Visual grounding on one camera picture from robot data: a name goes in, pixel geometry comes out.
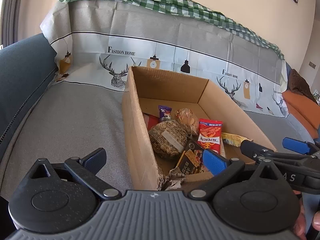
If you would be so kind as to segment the person right hand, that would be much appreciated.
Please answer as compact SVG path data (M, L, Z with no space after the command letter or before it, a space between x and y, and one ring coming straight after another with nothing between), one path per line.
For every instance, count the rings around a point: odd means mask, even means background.
M293 227L294 234L299 239L310 239L306 234L312 228L319 239L319 195L301 193L294 190L300 203L300 213Z

